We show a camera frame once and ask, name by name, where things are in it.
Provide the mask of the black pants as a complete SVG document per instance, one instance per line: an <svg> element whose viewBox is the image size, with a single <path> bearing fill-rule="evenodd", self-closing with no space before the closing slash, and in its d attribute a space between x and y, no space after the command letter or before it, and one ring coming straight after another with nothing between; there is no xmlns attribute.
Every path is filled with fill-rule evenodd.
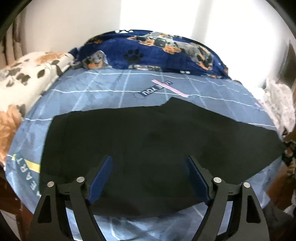
<svg viewBox="0 0 296 241"><path fill-rule="evenodd" d="M49 181L66 184L85 176L109 155L111 176L94 214L154 217L199 202L185 170L188 156L213 176L239 184L284 150L275 131L174 97L160 106L74 111L50 124L39 190Z"/></svg>

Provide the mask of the white patterned cloth pile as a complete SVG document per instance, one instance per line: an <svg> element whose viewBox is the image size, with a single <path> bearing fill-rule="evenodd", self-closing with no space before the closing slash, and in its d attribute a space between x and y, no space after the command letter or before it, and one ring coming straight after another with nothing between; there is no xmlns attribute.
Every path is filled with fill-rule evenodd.
<svg viewBox="0 0 296 241"><path fill-rule="evenodd" d="M290 134L295 127L295 108L291 89L273 79L265 81L265 88L256 87L252 94L271 118L280 137Z"/></svg>

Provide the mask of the white floral pillow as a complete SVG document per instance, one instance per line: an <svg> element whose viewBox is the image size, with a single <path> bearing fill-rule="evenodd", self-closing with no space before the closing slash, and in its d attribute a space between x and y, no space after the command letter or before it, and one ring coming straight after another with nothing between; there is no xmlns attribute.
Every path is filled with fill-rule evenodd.
<svg viewBox="0 0 296 241"><path fill-rule="evenodd" d="M1 69L1 166L25 115L70 67L70 53L31 52Z"/></svg>

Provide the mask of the blue grid bed sheet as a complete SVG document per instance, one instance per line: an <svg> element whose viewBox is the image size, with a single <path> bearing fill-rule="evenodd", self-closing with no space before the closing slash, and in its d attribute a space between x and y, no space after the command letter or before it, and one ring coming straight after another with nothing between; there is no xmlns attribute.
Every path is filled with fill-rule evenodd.
<svg viewBox="0 0 296 241"><path fill-rule="evenodd" d="M167 82L188 94L182 98L154 87L152 80ZM6 159L6 177L23 205L34 213L40 198L39 172L45 136L54 116L70 111L161 105L178 97L236 121L272 130L276 128L259 102L242 84L178 73L140 70L66 71L25 115ZM280 157L249 178L262 207L269 198L265 188L280 167ZM107 240L190 240L206 212L196 204L168 217L126 219L95 216Z"/></svg>

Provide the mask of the navy dog print blanket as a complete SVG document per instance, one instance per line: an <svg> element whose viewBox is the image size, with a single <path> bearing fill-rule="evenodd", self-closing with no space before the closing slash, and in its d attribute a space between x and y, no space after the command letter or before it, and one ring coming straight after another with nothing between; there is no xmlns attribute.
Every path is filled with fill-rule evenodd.
<svg viewBox="0 0 296 241"><path fill-rule="evenodd" d="M103 33L69 53L74 56L74 68L148 70L217 79L229 77L227 66L204 44L155 31Z"/></svg>

